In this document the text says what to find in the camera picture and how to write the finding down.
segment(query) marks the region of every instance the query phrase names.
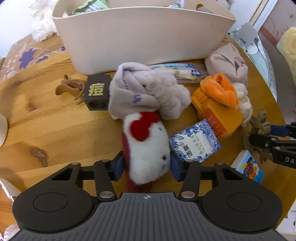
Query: cartoon print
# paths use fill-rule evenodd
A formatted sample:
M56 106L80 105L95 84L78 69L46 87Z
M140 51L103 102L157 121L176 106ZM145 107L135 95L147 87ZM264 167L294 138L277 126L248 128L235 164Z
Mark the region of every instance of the cartoon print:
M254 161L252 157L249 158L246 164L242 165L242 169L244 169L243 175L252 180L254 180L259 172L258 164Z

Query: packaged snack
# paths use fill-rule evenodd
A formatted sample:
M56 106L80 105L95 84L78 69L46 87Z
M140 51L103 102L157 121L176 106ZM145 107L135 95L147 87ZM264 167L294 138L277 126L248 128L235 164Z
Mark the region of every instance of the packaged snack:
M88 0L84 2L81 6L76 8L72 15L81 14L84 12L92 12L102 9L108 9L106 0Z
M172 74L176 77L178 83L199 83L208 76L203 64L167 63L154 64L149 67L154 71Z
M185 0L180 0L178 2L172 3L168 7L170 7L170 8L184 8L184 6L185 6Z
M231 167L257 183L262 182L264 174L248 150L242 150Z

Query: floor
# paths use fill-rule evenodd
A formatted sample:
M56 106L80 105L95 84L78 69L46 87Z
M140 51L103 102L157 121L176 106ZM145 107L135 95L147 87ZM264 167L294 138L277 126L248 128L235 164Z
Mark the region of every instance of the floor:
M287 124L296 121L296 87L282 54L259 32L274 69L277 102Z

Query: green package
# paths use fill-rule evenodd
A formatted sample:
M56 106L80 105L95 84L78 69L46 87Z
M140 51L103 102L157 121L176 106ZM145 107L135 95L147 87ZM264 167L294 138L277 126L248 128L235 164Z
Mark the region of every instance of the green package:
M84 12L92 12L102 9L108 9L106 0L88 0L83 3L81 6L76 8L72 15L81 14Z

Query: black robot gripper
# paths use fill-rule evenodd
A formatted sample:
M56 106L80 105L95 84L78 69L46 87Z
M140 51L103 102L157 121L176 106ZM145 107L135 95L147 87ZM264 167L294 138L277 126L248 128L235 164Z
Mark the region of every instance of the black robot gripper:
M171 153L171 170L184 181L174 193L122 193L111 181L123 173L123 153L112 161L72 163L16 197L12 211L21 240L285 240L274 229L282 214L277 195L225 164L201 166ZM95 180L96 197L83 187ZM201 180L212 190L199 196Z

